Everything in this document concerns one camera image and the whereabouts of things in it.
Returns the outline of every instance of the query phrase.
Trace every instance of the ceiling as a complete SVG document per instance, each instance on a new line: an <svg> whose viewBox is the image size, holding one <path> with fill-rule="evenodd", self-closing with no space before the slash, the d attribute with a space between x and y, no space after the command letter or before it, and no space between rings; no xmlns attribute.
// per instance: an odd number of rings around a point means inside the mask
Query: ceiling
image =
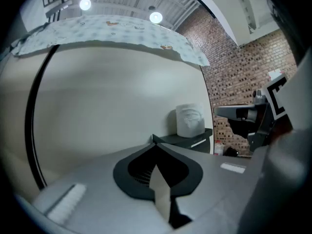
<svg viewBox="0 0 312 234"><path fill-rule="evenodd" d="M80 17L82 15L121 15L149 20L150 6L163 15L160 25L176 30L180 24L200 5L197 0L91 0L92 7L82 11L80 0L61 11L60 19Z"/></svg>
<svg viewBox="0 0 312 234"><path fill-rule="evenodd" d="M267 0L201 1L211 10L225 32L238 46L278 29Z"/></svg>

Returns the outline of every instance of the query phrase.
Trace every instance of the white curved wall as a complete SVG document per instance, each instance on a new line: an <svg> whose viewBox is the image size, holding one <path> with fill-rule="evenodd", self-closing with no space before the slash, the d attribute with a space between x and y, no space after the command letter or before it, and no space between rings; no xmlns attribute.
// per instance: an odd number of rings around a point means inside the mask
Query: white curved wall
<svg viewBox="0 0 312 234"><path fill-rule="evenodd" d="M202 0L214 13L225 32L239 46L250 42L248 23L239 0Z"/></svg>
<svg viewBox="0 0 312 234"><path fill-rule="evenodd" d="M11 58L0 77L1 150L25 164L25 105L44 56ZM205 125L212 128L203 75L183 62L127 49L60 47L47 66L35 107L35 144L45 179L51 183L92 158L147 143L151 134L176 133L171 111L193 102L203 103ZM36 196L27 165L13 163L8 162L12 178L29 181L19 192Z"/></svg>

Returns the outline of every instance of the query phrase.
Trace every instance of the small white sticker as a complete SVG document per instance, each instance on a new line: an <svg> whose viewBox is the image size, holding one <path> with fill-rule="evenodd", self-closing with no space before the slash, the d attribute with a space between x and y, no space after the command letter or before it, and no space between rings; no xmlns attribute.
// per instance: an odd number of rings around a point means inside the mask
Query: small white sticker
<svg viewBox="0 0 312 234"><path fill-rule="evenodd" d="M236 172L239 174L244 173L244 171L246 169L246 167L244 167L244 166L237 166L237 165L229 164L229 163L222 163L221 168L232 171L232 172Z"/></svg>
<svg viewBox="0 0 312 234"><path fill-rule="evenodd" d="M195 146L197 146L197 145L199 145L199 144L201 144L201 143L203 143L203 142L205 142L205 141L206 141L206 139L203 139L203 140L201 140L200 142L197 142L196 144L192 145L191 148L192 148L192 147L195 147Z"/></svg>

